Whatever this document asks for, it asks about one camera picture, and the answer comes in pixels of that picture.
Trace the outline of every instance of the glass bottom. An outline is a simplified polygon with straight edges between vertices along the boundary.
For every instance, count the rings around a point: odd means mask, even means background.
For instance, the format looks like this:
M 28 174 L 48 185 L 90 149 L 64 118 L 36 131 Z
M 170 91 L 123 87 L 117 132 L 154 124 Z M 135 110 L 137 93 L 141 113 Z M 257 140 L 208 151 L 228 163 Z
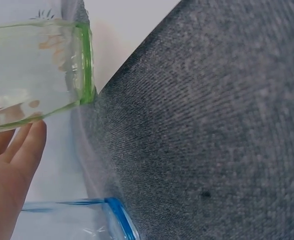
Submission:
M 140 240 L 116 198 L 26 203 L 11 240 Z

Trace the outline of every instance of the white surface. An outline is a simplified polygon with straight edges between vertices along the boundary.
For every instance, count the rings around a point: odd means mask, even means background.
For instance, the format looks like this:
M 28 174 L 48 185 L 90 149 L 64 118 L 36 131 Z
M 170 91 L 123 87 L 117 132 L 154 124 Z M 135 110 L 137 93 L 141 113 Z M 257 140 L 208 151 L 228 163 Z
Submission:
M 47 145 L 32 181 L 27 202 L 87 198 L 70 124 L 70 111 L 50 116 Z
M 180 0 L 84 0 L 93 32 L 97 91 Z

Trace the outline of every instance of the gray cushion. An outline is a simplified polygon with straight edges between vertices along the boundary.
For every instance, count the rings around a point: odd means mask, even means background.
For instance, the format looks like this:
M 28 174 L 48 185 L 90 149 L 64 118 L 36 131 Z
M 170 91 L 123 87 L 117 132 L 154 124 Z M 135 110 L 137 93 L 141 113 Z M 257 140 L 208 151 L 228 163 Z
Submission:
M 142 239 L 294 240 L 294 0 L 182 0 L 73 118 Z

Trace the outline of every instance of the dark spot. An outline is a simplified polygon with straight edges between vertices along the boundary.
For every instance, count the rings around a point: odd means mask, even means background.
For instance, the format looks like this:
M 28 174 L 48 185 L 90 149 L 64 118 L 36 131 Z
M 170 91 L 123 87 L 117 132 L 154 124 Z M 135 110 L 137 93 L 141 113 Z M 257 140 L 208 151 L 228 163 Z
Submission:
M 201 192 L 201 197 L 203 199 L 209 199 L 209 198 L 211 198 L 211 193 L 208 190 L 203 190 Z

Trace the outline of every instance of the gray upholstery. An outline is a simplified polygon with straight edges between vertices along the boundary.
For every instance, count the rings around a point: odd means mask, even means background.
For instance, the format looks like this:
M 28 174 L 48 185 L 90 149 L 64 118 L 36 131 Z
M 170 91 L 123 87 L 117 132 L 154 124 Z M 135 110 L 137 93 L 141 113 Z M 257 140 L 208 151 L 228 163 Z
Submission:
M 182 0 L 73 118 L 142 239 L 294 240 L 294 0 Z

